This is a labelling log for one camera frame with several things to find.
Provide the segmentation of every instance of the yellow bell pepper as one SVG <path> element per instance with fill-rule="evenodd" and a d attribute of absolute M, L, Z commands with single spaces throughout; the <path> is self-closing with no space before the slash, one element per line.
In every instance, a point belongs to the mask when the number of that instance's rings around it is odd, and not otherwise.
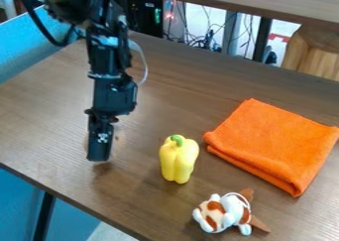
<path fill-rule="evenodd" d="M 198 154 L 195 141 L 181 135 L 169 136 L 159 151 L 163 177 L 167 181 L 187 182 Z"/>

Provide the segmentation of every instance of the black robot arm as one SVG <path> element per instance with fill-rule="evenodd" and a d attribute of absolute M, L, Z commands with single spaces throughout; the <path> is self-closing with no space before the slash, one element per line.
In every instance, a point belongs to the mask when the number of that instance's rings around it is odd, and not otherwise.
<path fill-rule="evenodd" d="M 94 79 L 93 106 L 88 114 L 89 161 L 107 161 L 112 147 L 116 116 L 129 114 L 137 101 L 137 84 L 125 69 L 131 66 L 126 17 L 113 0 L 45 0 L 56 19 L 86 30 Z"/>

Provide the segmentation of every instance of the stuffed toy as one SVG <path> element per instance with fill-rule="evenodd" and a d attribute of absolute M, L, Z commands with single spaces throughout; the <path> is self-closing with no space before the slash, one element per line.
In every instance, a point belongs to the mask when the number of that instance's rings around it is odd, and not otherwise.
<path fill-rule="evenodd" d="M 231 226 L 238 226 L 241 234 L 248 236 L 252 226 L 271 232 L 270 228 L 252 214 L 250 202 L 254 191 L 250 188 L 239 193 L 229 192 L 222 197 L 212 194 L 192 212 L 195 221 L 208 233 L 219 233 Z"/>

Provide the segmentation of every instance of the orange towel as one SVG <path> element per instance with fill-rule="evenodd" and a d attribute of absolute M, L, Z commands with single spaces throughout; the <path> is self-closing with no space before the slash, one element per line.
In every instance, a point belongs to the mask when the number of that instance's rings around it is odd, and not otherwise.
<path fill-rule="evenodd" d="M 320 125 L 250 99 L 203 139 L 207 150 L 297 197 L 307 189 L 339 138 Z"/>

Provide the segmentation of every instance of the table surface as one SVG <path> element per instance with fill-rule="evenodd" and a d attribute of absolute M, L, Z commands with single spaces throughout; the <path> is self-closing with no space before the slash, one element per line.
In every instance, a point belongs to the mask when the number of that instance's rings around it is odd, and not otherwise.
<path fill-rule="evenodd" d="M 339 0 L 179 0 L 300 24 L 338 29 Z"/>
<path fill-rule="evenodd" d="M 110 162 L 85 159 L 83 110 L 92 89 L 85 44 L 77 42 L 1 86 L 2 168 L 140 239 L 339 239 L 339 145 L 296 199 L 208 154 L 201 140 L 251 97 L 339 126 L 339 83 L 139 34 L 134 38 L 145 50 L 150 77 L 140 87 L 137 109 L 116 126 Z M 130 73 L 140 78 L 137 57 L 134 66 Z M 200 145 L 185 185 L 165 181 L 160 173 L 159 146 L 171 134 Z M 256 191 L 254 213 L 271 234 L 255 230 L 249 239 L 235 228 L 208 235 L 191 220 L 192 209 L 210 194 L 245 187 Z"/>

